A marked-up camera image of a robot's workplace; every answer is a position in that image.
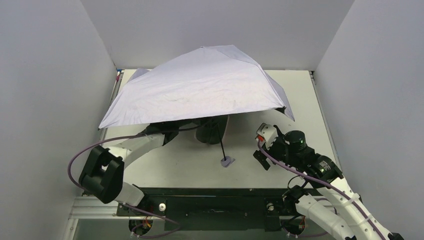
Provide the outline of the pink umbrella case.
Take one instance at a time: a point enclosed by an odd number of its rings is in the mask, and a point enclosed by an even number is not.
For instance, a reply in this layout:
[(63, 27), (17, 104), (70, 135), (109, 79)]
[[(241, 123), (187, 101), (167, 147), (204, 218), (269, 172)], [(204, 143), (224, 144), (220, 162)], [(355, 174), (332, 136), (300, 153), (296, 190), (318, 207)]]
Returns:
[(229, 115), (213, 116), (202, 119), (201, 126), (195, 131), (195, 139), (203, 144), (219, 144), (227, 129)]

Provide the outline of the lavender folding umbrella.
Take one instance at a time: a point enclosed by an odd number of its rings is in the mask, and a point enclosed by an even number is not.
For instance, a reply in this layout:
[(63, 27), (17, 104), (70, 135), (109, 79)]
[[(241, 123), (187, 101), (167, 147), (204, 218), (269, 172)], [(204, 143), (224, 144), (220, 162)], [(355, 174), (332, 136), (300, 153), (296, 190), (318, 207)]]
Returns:
[(129, 166), (192, 122), (203, 125), (214, 117), (273, 109), (293, 118), (284, 89), (259, 63), (234, 45), (203, 46), (135, 72), (99, 126), (146, 126), (104, 150)]

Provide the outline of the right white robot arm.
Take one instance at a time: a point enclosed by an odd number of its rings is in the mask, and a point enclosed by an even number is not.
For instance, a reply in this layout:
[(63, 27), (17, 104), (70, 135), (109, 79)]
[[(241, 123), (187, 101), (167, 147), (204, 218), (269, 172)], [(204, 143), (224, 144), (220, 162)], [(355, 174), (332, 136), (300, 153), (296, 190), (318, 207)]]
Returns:
[(276, 125), (262, 124), (253, 156), (267, 170), (270, 163), (302, 177), (334, 210), (323, 206), (303, 186), (283, 194), (283, 204), (295, 216), (304, 216), (337, 240), (401, 240), (399, 233), (385, 228), (365, 207), (340, 168), (329, 157), (309, 147), (304, 132), (282, 133)]

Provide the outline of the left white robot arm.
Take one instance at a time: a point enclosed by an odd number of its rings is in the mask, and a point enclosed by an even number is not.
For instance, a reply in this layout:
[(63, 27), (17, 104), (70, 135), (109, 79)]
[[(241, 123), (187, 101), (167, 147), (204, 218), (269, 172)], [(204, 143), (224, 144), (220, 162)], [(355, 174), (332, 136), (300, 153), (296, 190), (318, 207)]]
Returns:
[(174, 123), (152, 123), (142, 132), (115, 145), (107, 148), (96, 145), (88, 155), (78, 183), (104, 204), (116, 201), (136, 207), (145, 194), (124, 181), (125, 169), (178, 134), (179, 127)]

